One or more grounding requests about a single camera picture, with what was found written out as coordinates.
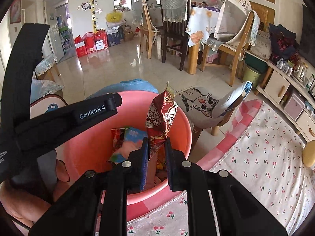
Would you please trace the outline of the person's left hand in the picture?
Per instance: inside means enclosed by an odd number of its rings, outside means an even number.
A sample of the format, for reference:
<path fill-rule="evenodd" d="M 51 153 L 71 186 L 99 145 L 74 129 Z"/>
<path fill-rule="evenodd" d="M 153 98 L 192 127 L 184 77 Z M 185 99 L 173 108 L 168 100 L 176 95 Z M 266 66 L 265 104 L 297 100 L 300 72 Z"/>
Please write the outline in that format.
<path fill-rule="evenodd" d="M 56 161 L 56 175 L 58 180 L 53 190 L 54 201 L 69 188 L 70 176 L 61 160 Z M 12 188 L 9 182 L 4 182 L 1 186 L 1 203 L 8 214 L 28 227 L 32 227 L 51 206 L 26 191 Z"/>

